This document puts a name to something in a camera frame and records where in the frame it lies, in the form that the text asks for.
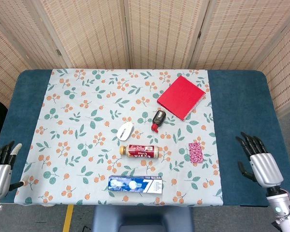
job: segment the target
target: blue tablecloth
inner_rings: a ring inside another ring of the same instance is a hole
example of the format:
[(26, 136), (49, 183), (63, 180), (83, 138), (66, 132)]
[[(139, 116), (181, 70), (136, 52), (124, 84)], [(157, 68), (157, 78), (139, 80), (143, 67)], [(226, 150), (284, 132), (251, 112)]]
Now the blue tablecloth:
[[(18, 77), (10, 109), (0, 135), (0, 146), (22, 143), (12, 173), (19, 181), (30, 149), (51, 70), (24, 71)], [(265, 189), (244, 178), (237, 161), (249, 162), (235, 136), (241, 131), (263, 140), (283, 174), (282, 187), (290, 191), (290, 162), (263, 73), (258, 71), (208, 71), (217, 138), (224, 205), (266, 206)], [(16, 190), (2, 200), (13, 203)]]

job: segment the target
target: red cap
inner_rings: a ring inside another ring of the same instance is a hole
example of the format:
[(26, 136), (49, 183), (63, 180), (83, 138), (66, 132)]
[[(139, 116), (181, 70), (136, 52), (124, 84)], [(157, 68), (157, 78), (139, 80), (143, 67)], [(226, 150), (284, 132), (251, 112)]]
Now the red cap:
[(157, 133), (158, 133), (157, 128), (158, 128), (158, 124), (155, 124), (155, 123), (154, 123), (154, 124), (151, 126), (151, 130), (154, 131), (154, 132), (157, 132)]

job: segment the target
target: yellow line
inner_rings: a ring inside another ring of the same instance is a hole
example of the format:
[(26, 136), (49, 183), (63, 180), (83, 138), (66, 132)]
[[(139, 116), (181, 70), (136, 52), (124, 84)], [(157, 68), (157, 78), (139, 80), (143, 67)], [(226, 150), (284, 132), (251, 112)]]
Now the yellow line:
[(68, 205), (67, 213), (66, 213), (66, 219), (64, 220), (64, 225), (63, 225), (62, 232), (69, 232), (69, 230), (70, 230), (73, 207), (74, 207), (74, 205), (72, 205), (72, 204)]

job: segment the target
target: blue chair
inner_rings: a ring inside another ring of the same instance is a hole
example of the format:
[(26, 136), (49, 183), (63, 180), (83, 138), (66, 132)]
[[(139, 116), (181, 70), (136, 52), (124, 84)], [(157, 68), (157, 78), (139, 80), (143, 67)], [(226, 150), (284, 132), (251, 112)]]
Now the blue chair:
[(189, 207), (97, 205), (92, 231), (194, 232), (194, 226)]

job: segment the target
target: toothpaste box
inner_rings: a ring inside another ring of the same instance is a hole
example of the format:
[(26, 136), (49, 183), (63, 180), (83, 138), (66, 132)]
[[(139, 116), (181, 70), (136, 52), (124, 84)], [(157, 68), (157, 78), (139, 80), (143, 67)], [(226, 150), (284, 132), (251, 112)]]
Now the toothpaste box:
[(162, 178), (112, 175), (108, 178), (108, 190), (162, 194)]

